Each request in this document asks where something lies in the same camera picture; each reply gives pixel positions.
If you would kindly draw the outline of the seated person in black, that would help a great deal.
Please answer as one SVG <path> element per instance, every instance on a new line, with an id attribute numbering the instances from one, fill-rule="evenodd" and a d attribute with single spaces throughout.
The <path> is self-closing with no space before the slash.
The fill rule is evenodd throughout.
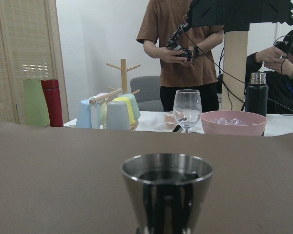
<path id="1" fill-rule="evenodd" d="M 268 114 L 293 115 L 293 30 L 284 37 L 287 48 L 281 50 L 276 46 L 247 56 L 245 83 L 248 84 L 251 73 L 266 67 L 266 84 L 268 85 Z"/>

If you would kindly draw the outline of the green tumbler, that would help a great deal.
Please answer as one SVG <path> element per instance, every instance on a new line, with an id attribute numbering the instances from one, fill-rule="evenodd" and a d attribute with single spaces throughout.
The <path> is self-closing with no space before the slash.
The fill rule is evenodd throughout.
<path id="1" fill-rule="evenodd" d="M 40 78 L 23 80 L 25 124 L 31 126 L 50 125 L 48 108 Z"/>

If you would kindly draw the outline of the person in brown shirt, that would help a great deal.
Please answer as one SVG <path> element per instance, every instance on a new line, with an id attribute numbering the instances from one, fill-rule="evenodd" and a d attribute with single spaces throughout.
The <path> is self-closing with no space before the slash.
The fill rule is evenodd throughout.
<path id="1" fill-rule="evenodd" d="M 194 27 L 178 36 L 176 48 L 168 44 L 189 6 L 189 0 L 149 1 L 136 38 L 146 54 L 160 60 L 160 98 L 166 112 L 173 110 L 176 91 L 182 89 L 199 91 L 202 112 L 219 109 L 211 50 L 223 42 L 224 27 Z"/>

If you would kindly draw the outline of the black teleoperation stand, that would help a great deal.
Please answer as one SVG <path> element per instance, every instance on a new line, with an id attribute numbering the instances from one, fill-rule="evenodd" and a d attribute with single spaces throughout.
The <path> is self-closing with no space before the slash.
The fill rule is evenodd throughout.
<path id="1" fill-rule="evenodd" d="M 190 4 L 191 27 L 224 26 L 222 110 L 242 110 L 250 24 L 289 22 L 292 9 L 289 0 L 194 0 Z"/>

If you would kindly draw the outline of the light blue cup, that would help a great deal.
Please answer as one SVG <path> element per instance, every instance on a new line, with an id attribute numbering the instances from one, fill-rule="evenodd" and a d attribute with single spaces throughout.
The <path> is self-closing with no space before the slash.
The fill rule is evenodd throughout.
<path id="1" fill-rule="evenodd" d="M 91 105 L 88 99 L 80 102 L 79 114 L 76 121 L 77 128 L 92 128 L 91 123 Z"/>

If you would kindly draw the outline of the grey cup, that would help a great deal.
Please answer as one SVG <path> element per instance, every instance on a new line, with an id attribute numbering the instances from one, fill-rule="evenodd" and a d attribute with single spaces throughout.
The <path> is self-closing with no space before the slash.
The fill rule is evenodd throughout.
<path id="1" fill-rule="evenodd" d="M 130 130 L 127 104 L 124 101 L 111 101 L 107 104 L 106 128 Z"/>

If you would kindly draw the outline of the wooden mug tree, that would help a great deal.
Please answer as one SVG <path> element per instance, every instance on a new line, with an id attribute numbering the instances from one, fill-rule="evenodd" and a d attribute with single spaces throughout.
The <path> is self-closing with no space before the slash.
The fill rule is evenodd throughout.
<path id="1" fill-rule="evenodd" d="M 127 89 L 127 72 L 129 72 L 129 71 L 131 71 L 133 69 L 136 69 L 136 68 L 140 67 L 141 65 L 138 64 L 138 65 L 135 65 L 133 67 L 127 68 L 125 58 L 120 59 L 120 66 L 116 66 L 116 65 L 113 65 L 111 63 L 106 63 L 106 65 L 121 71 L 121 88 L 122 88 L 123 94 L 127 94 L 128 93 L 128 89 Z"/>

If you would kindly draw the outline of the grey chair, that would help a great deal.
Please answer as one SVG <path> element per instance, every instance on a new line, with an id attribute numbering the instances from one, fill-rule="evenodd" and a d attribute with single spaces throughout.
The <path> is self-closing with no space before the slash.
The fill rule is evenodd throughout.
<path id="1" fill-rule="evenodd" d="M 160 98 L 160 77 L 142 76 L 132 78 L 131 91 L 140 90 L 135 98 L 140 111 L 162 112 L 163 106 Z"/>

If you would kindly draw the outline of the wine glass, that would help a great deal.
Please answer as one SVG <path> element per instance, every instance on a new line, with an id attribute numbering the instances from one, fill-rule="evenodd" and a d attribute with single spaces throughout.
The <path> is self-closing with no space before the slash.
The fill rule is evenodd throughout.
<path id="1" fill-rule="evenodd" d="M 177 90 L 173 114 L 176 122 L 187 133 L 200 120 L 202 114 L 201 97 L 198 90 Z"/>

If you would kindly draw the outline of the red thermos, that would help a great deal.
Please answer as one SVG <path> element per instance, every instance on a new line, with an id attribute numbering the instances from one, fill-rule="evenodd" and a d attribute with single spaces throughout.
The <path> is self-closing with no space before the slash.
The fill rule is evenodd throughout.
<path id="1" fill-rule="evenodd" d="M 42 90 L 46 100 L 50 126 L 63 127 L 62 106 L 57 79 L 41 80 Z"/>

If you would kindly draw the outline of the black insulated bottle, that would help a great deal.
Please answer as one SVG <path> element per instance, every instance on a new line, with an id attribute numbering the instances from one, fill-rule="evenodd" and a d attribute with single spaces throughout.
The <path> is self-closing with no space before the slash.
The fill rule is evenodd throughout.
<path id="1" fill-rule="evenodd" d="M 266 116 L 269 87 L 266 84 L 266 73 L 251 73 L 246 88 L 245 111 Z"/>

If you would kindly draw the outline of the steel jigger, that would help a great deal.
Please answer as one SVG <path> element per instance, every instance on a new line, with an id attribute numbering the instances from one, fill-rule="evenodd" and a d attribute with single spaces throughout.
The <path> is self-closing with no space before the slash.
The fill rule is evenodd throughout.
<path id="1" fill-rule="evenodd" d="M 192 234 L 213 167 L 198 156 L 146 154 L 121 171 L 137 218 L 138 234 Z"/>

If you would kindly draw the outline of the pink bowl with ice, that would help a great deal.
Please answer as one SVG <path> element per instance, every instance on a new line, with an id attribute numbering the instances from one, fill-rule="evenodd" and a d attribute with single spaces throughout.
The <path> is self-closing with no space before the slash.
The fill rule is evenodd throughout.
<path id="1" fill-rule="evenodd" d="M 210 111 L 201 115 L 206 134 L 261 136 L 265 131 L 266 117 L 243 111 Z"/>

